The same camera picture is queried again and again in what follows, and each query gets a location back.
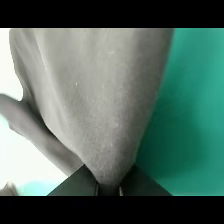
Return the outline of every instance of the gray garment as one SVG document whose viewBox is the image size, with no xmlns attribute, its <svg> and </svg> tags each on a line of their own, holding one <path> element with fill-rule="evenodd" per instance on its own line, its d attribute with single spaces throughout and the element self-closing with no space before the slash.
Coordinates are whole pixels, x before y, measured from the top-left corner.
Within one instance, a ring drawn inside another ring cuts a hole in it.
<svg viewBox="0 0 224 224">
<path fill-rule="evenodd" d="M 23 102 L 103 185 L 119 184 L 135 162 L 171 37 L 172 29 L 149 28 L 10 31 Z M 28 123 L 20 125 L 14 129 L 35 141 Z"/>
</svg>

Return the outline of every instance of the white surface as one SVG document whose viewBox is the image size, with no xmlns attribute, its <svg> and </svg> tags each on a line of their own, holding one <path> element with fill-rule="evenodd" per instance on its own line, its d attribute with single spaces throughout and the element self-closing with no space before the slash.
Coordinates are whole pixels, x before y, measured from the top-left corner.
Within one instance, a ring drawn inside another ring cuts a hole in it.
<svg viewBox="0 0 224 224">
<path fill-rule="evenodd" d="M 22 87 L 14 71 L 9 30 L 0 28 L 0 93 L 20 100 Z M 37 180 L 60 183 L 65 178 L 28 140 L 11 131 L 0 116 L 0 188 L 9 180 L 21 186 Z"/>
</svg>

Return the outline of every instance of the gray towel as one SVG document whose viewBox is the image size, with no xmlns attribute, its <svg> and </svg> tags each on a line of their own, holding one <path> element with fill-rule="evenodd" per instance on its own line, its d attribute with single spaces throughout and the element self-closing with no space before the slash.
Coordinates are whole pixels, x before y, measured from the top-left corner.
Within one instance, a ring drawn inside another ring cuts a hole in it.
<svg viewBox="0 0 224 224">
<path fill-rule="evenodd" d="M 62 170 L 83 162 L 117 186 L 135 162 L 171 37 L 172 29 L 12 29 L 23 100 L 1 113 Z"/>
</svg>

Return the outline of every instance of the gray fabric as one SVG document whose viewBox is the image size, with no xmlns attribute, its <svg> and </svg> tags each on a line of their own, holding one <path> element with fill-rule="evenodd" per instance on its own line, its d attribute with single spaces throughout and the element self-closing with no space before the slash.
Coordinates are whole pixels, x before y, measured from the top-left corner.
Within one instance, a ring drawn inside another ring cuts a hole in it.
<svg viewBox="0 0 224 224">
<path fill-rule="evenodd" d="M 23 101 L 103 185 L 117 185 L 135 162 L 171 36 L 149 28 L 10 32 Z"/>
</svg>

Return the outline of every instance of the green background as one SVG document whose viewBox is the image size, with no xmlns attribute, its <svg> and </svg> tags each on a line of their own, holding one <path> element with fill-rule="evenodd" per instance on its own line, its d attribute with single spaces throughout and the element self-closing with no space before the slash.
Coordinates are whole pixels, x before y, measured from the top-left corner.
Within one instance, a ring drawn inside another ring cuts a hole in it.
<svg viewBox="0 0 224 224">
<path fill-rule="evenodd" d="M 224 195 L 224 29 L 176 29 L 137 163 L 173 195 Z"/>
</svg>

